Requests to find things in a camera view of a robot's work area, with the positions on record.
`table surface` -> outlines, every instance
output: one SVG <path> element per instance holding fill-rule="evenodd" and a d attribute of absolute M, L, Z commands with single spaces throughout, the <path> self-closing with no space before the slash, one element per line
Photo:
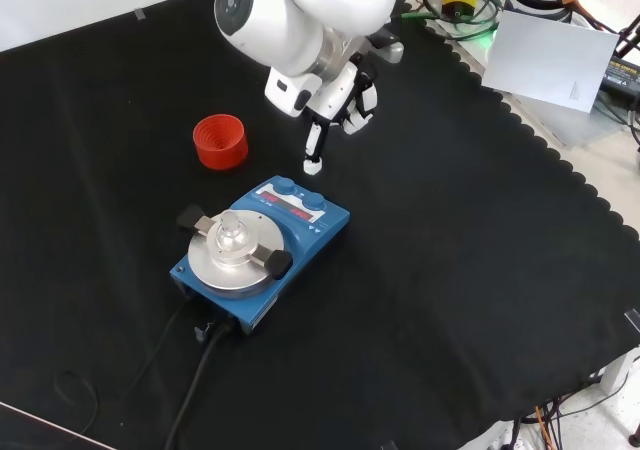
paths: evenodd
<path fill-rule="evenodd" d="M 593 15 L 617 30 L 624 28 L 640 13 L 640 0 L 580 1 Z M 452 45 L 463 61 L 482 75 L 487 66 L 491 41 L 492 37 L 486 37 Z M 640 52 L 631 52 L 626 58 L 640 64 Z M 548 145 L 556 149 L 576 171 L 583 174 L 627 225 L 640 230 L 640 162 L 628 129 L 625 130 L 597 110 L 584 115 L 545 102 L 502 94 L 512 107 L 512 112 L 530 125 L 536 135 L 547 140 Z M 566 145 L 567 140 L 580 141 L 583 138 L 587 143 Z"/>
<path fill-rule="evenodd" d="M 640 302 L 638 234 L 449 47 L 398 29 L 405 58 L 377 63 L 373 122 L 333 133 L 312 178 L 306 123 L 265 101 L 267 69 L 212 30 L 211 4 L 167 2 L 0 60 L 2 400 L 81 428 L 52 388 L 71 369 L 101 396 L 90 436 L 159 447 L 198 357 L 193 320 L 130 399 L 121 389 L 180 300 L 175 216 L 275 174 L 352 220 L 257 333 L 214 354 L 189 448 L 453 450 L 636 344 L 623 312 Z M 237 171 L 197 161 L 191 129 L 213 113 L 245 124 Z"/>

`black cable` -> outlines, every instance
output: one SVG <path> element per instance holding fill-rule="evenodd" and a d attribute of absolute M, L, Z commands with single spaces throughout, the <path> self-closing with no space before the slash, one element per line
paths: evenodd
<path fill-rule="evenodd" d="M 100 408 L 100 401 L 98 400 L 98 394 L 97 394 L 95 388 L 93 388 L 93 385 L 91 385 L 85 378 L 81 377 L 80 375 L 78 375 L 75 372 L 66 370 L 66 371 L 61 372 L 61 373 L 59 373 L 58 375 L 55 376 L 55 378 L 53 380 L 53 388 L 54 388 L 55 393 L 57 393 L 58 396 L 62 400 L 64 400 L 65 402 L 69 403 L 70 405 L 74 405 L 75 402 L 62 389 L 62 387 L 60 385 L 60 382 L 59 382 L 60 378 L 62 376 L 64 376 L 64 375 L 67 375 L 69 377 L 73 377 L 74 379 L 79 381 L 82 384 L 82 387 L 87 391 L 87 393 L 91 397 L 91 402 L 93 404 L 92 405 L 93 409 L 91 411 L 91 416 L 89 417 L 89 420 L 87 421 L 85 426 L 82 428 L 82 430 L 77 432 L 77 435 L 73 435 L 71 438 L 68 438 L 67 440 L 65 440 L 63 442 L 60 442 L 60 443 L 54 443 L 54 444 L 26 444 L 26 443 L 20 443 L 20 442 L 0 442 L 0 448 L 2 448 L 2 449 L 15 448 L 15 449 L 20 449 L 20 450 L 34 450 L 34 449 L 54 450 L 54 449 L 61 448 L 63 446 L 69 445 L 70 443 L 74 442 L 78 438 L 78 436 L 84 436 L 84 434 L 87 433 L 87 431 L 89 430 L 89 428 L 91 428 L 91 426 L 96 421 L 96 418 L 98 416 L 98 410 Z"/>
<path fill-rule="evenodd" d="M 142 381 L 143 377 L 147 374 L 147 371 L 149 370 L 149 368 L 151 367 L 151 364 L 155 361 L 156 357 L 158 356 L 158 352 L 160 351 L 160 348 L 162 347 L 162 344 L 164 343 L 165 339 L 169 335 L 169 330 L 171 330 L 171 327 L 173 327 L 173 324 L 178 318 L 178 315 L 180 315 L 182 311 L 185 308 L 187 308 L 187 306 L 191 302 L 192 302 L 191 299 L 186 300 L 184 303 L 178 306 L 178 308 L 173 312 L 173 315 L 171 315 L 171 317 L 165 324 L 164 329 L 162 330 L 162 334 L 160 335 L 160 338 L 158 339 L 158 342 L 156 343 L 155 348 L 151 352 L 151 355 L 149 355 L 149 358 L 147 358 L 147 361 L 145 362 L 143 367 L 140 369 L 140 371 L 137 373 L 135 378 L 132 380 L 131 384 L 129 384 L 127 389 L 122 394 L 122 397 L 121 397 L 122 400 L 126 400 L 127 398 L 129 398 L 129 395 L 131 394 L 131 392 L 135 390 L 138 384 Z"/>
<path fill-rule="evenodd" d="M 560 429 L 560 412 L 558 412 L 556 414 L 556 422 L 558 424 L 558 440 L 560 443 L 560 450 L 563 450 L 562 448 L 562 430 Z"/>
<path fill-rule="evenodd" d="M 207 343 L 207 346 L 205 347 L 204 352 L 202 353 L 202 357 L 200 357 L 200 362 L 198 363 L 198 367 L 196 368 L 196 371 L 193 374 L 193 377 L 191 379 L 191 384 L 189 385 L 189 390 L 187 390 L 187 394 L 185 395 L 184 400 L 182 401 L 180 410 L 178 410 L 178 414 L 176 415 L 176 418 L 173 421 L 173 424 L 171 425 L 171 430 L 167 437 L 167 441 L 163 447 L 164 450 L 174 449 L 174 441 L 175 441 L 176 433 L 178 432 L 178 428 L 180 428 L 180 423 L 182 422 L 182 419 L 184 418 L 184 415 L 189 408 L 189 404 L 191 403 L 193 394 L 195 393 L 196 387 L 198 386 L 200 377 L 202 377 L 202 373 L 204 371 L 204 367 L 207 363 L 207 360 L 209 359 L 209 355 L 215 348 L 218 341 L 222 337 L 224 337 L 226 334 L 228 334 L 231 331 L 231 329 L 232 329 L 231 323 L 228 321 L 225 321 L 222 324 L 220 324 L 218 328 L 215 329 L 213 335 L 211 335 L 209 343 Z"/>
<path fill-rule="evenodd" d="M 511 443 L 509 444 L 509 450 L 513 450 L 518 441 L 518 434 L 520 433 L 520 420 L 513 421 L 513 430 L 511 432 Z"/>
<path fill-rule="evenodd" d="M 622 385 L 620 385 L 620 388 L 618 390 L 616 390 L 615 392 L 613 392 L 611 395 L 603 398 L 602 400 L 598 400 L 596 403 L 594 403 L 593 405 L 587 407 L 587 408 L 583 408 L 581 410 L 576 410 L 575 412 L 569 412 L 569 413 L 560 413 L 558 412 L 558 418 L 564 418 L 564 417 L 568 417 L 570 415 L 576 415 L 578 413 L 582 413 L 582 412 L 586 412 L 587 410 L 591 410 L 594 407 L 597 407 L 598 405 L 600 405 L 603 402 L 606 402 L 607 400 L 609 400 L 610 398 L 615 397 L 618 393 L 620 393 L 620 391 L 624 388 L 624 386 L 627 384 L 627 380 L 629 379 L 629 374 L 627 373 L 627 376 L 624 377 L 624 382 L 622 382 Z"/>
<path fill-rule="evenodd" d="M 544 406 L 545 408 L 545 424 L 547 425 L 547 433 L 549 432 L 548 428 L 551 428 L 551 434 L 553 435 L 553 441 L 556 444 L 556 449 L 557 450 L 562 450 L 562 446 L 558 443 L 558 437 L 556 436 L 556 430 L 555 428 L 553 428 L 553 417 L 549 417 L 547 415 L 546 409 L 547 406 Z"/>
<path fill-rule="evenodd" d="M 635 127 L 635 125 L 633 125 L 633 122 L 629 123 L 627 121 L 626 118 L 622 117 L 620 114 L 618 114 L 618 112 L 616 112 L 616 110 L 611 107 L 604 98 L 602 98 L 600 95 L 596 95 L 596 100 L 599 101 L 600 103 L 602 103 L 602 105 L 605 106 L 605 108 L 607 110 L 609 110 L 611 112 L 611 114 L 616 117 L 618 119 L 618 121 L 622 124 L 622 125 L 626 125 L 627 127 L 629 127 L 629 129 L 631 130 L 631 135 L 633 136 L 633 139 L 636 141 L 636 143 L 638 144 L 638 146 L 640 146 L 640 130 L 637 129 Z M 638 108 L 638 101 L 640 100 L 640 93 L 638 93 L 638 95 L 636 96 L 631 108 L 632 109 L 637 109 Z"/>

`white paper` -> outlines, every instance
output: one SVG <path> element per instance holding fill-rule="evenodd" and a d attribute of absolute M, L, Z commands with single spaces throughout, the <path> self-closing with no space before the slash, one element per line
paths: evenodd
<path fill-rule="evenodd" d="M 503 12 L 485 87 L 591 111 L 618 35 Z"/>

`electronic equipment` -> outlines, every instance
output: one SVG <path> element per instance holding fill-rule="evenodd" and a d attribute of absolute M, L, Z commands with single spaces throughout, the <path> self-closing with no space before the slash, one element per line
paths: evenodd
<path fill-rule="evenodd" d="M 322 195 L 273 177 L 220 215 L 209 218 L 195 206 L 185 210 L 178 225 L 195 233 L 171 276 L 249 333 L 349 216 Z"/>

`blue device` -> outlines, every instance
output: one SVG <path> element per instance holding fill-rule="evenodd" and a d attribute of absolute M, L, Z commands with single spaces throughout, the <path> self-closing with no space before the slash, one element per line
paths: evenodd
<path fill-rule="evenodd" d="M 350 214 L 322 195 L 277 176 L 244 195 L 231 205 L 231 210 L 251 210 L 275 222 L 282 233 L 284 250 L 293 257 L 287 273 L 280 280 L 269 280 L 259 293 L 240 298 L 222 296 L 200 280 L 189 265 L 188 255 L 171 269 L 171 276 L 178 285 L 200 293 L 234 315 L 249 333 L 282 289 L 347 224 Z"/>

